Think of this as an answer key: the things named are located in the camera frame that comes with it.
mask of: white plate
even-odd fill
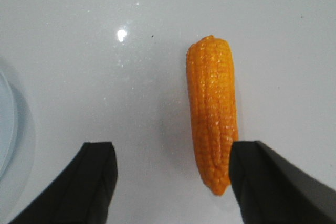
[[[0,179],[11,158],[16,133],[16,104],[11,87],[0,71]]]

